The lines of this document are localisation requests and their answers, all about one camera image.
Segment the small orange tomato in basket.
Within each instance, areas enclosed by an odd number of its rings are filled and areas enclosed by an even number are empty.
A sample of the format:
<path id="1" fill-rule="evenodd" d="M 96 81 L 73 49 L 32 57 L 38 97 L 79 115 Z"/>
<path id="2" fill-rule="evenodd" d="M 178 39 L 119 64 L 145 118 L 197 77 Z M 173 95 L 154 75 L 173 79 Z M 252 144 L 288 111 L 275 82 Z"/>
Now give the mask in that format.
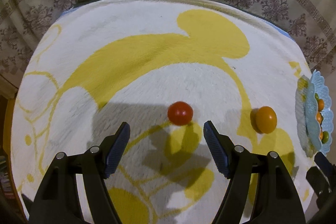
<path id="1" fill-rule="evenodd" d="M 316 115 L 316 120 L 317 120 L 317 122 L 318 122 L 319 124 L 321 124 L 321 123 L 322 123 L 322 115 L 321 115 L 321 113 L 320 113 L 320 112 L 317 112 L 317 115 Z"/>

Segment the small red cherry tomato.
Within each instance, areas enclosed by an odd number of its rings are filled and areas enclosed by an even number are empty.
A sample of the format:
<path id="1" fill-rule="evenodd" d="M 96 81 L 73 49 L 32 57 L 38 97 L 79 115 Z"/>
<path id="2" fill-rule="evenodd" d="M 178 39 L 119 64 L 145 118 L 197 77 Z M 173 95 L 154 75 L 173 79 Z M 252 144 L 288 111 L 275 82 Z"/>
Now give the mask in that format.
<path id="1" fill-rule="evenodd" d="M 169 106 L 167 117 L 172 124 L 184 126 L 189 124 L 193 119 L 193 108 L 183 101 L 178 101 Z"/>

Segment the orange green tomato in basket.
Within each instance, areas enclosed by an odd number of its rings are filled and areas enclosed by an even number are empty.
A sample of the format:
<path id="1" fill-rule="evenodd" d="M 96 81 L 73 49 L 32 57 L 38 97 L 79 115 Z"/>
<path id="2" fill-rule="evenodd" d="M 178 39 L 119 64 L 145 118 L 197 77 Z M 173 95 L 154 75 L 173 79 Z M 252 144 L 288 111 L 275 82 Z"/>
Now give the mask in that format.
<path id="1" fill-rule="evenodd" d="M 324 106 L 325 106 L 324 101 L 323 101 L 323 99 L 321 99 L 319 97 L 319 95 L 317 93 L 315 93 L 315 99 L 316 99 L 317 104 L 318 104 L 318 111 L 321 112 L 324 109 Z"/>

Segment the green cherry tomato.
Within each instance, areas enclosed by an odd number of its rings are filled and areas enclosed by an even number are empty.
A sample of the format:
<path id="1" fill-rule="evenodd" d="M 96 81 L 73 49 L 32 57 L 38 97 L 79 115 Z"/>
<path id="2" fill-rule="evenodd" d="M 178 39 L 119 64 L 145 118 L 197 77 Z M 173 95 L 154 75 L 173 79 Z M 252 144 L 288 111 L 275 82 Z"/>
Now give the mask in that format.
<path id="1" fill-rule="evenodd" d="M 323 132 L 323 138 L 322 138 L 322 143 L 325 144 L 329 140 L 329 133 L 327 131 Z"/>

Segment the white yellow patterned towel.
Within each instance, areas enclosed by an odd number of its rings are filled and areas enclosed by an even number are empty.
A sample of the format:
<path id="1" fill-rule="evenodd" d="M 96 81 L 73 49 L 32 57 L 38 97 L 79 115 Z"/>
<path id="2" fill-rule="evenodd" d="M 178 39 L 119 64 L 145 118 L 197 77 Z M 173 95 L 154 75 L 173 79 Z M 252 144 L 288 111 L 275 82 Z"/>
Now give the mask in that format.
<path id="1" fill-rule="evenodd" d="M 295 91 L 311 75 L 285 32 L 204 0 L 103 0 L 64 13 L 41 38 L 23 75 L 11 129 L 20 196 L 34 198 L 54 156 L 85 152 L 130 125 L 116 173 L 106 180 L 125 223 L 210 223 L 228 180 L 203 137 L 213 122 L 248 151 L 276 151 L 304 209 L 313 161 L 299 143 Z M 183 101 L 192 121 L 167 110 Z M 277 127 L 261 133 L 259 108 Z"/>

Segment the blue plastic lattice basket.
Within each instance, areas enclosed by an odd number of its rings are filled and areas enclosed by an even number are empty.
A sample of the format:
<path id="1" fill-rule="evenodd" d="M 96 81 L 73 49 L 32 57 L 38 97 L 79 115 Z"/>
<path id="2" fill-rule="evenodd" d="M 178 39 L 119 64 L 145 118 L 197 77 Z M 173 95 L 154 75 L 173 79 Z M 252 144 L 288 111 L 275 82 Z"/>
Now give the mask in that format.
<path id="1" fill-rule="evenodd" d="M 318 104 L 315 93 L 324 101 L 324 109 L 320 112 L 322 123 L 316 120 Z M 321 72 L 315 70 L 310 78 L 302 76 L 297 81 L 295 91 L 295 118 L 297 121 L 297 135 L 301 148 L 307 157 L 312 158 L 316 153 L 322 152 L 325 156 L 330 151 L 334 130 L 334 113 L 331 110 L 332 100 L 329 88 Z M 329 133 L 329 140 L 323 144 L 319 139 L 320 131 Z"/>

